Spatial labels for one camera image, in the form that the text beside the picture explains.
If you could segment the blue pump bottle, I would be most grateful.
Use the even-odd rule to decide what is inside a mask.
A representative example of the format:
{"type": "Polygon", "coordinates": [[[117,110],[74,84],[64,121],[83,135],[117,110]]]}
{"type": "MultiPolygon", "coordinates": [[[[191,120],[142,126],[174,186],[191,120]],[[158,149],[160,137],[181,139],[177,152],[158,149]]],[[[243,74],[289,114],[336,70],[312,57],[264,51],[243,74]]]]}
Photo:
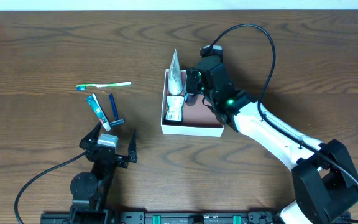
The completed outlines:
{"type": "Polygon", "coordinates": [[[198,99],[198,94],[190,94],[190,93],[186,93],[184,96],[184,100],[185,100],[185,104],[187,106],[193,106],[196,104],[198,99]]]}

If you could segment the white lotion tube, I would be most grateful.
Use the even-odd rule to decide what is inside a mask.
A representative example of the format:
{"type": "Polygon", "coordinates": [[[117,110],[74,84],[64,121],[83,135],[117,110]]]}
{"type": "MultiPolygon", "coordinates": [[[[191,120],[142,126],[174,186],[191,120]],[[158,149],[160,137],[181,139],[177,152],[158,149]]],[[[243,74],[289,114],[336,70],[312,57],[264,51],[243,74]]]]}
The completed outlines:
{"type": "Polygon", "coordinates": [[[168,91],[171,95],[180,95],[183,91],[182,75],[177,50],[174,51],[168,70],[168,91]]]}

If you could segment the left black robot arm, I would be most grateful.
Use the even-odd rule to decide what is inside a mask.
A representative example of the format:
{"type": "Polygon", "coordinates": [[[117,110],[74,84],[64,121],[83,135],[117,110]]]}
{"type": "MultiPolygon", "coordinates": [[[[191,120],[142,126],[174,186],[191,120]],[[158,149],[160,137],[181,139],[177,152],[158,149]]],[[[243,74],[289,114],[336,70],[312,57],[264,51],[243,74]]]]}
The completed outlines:
{"type": "Polygon", "coordinates": [[[137,133],[134,131],[126,156],[116,152],[118,137],[101,134],[102,124],[97,124],[81,141],[87,160],[93,163],[92,170],[77,174],[70,184],[73,195],[69,224],[117,224],[119,212],[106,208],[106,201],[117,168],[126,169],[129,163],[137,162],[137,133]]]}

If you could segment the green white packet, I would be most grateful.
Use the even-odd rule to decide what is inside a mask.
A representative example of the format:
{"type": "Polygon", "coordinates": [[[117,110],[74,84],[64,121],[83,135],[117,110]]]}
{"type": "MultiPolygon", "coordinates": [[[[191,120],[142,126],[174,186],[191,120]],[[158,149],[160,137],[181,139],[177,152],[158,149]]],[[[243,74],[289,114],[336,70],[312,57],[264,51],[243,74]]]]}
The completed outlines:
{"type": "Polygon", "coordinates": [[[165,115],[165,119],[167,121],[182,122],[183,104],[183,96],[167,96],[167,113],[165,115]]]}

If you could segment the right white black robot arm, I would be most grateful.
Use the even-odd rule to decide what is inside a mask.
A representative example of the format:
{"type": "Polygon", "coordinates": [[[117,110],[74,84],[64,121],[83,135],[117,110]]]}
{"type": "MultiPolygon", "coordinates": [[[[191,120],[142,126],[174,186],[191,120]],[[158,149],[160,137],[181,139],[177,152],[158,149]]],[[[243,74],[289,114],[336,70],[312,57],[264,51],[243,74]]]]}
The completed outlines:
{"type": "Polygon", "coordinates": [[[257,141],[291,172],[295,200],[280,211],[282,223],[355,222],[345,213],[358,203],[358,173],[345,145],[297,131],[235,89],[217,55],[187,70],[185,92],[203,96],[221,124],[257,141]]]}

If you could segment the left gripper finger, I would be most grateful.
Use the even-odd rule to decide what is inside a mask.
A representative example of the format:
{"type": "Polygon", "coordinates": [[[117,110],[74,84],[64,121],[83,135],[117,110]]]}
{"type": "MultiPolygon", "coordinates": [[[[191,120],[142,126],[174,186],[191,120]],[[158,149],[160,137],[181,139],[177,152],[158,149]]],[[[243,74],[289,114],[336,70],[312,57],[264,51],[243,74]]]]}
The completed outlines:
{"type": "Polygon", "coordinates": [[[79,147],[82,149],[91,149],[97,144],[102,124],[98,123],[81,141],[79,147]]]}
{"type": "Polygon", "coordinates": [[[129,146],[128,146],[128,161],[131,162],[131,163],[136,163],[137,162],[136,139],[137,139],[137,131],[134,130],[134,132],[132,133],[131,141],[130,141],[129,146]]]}

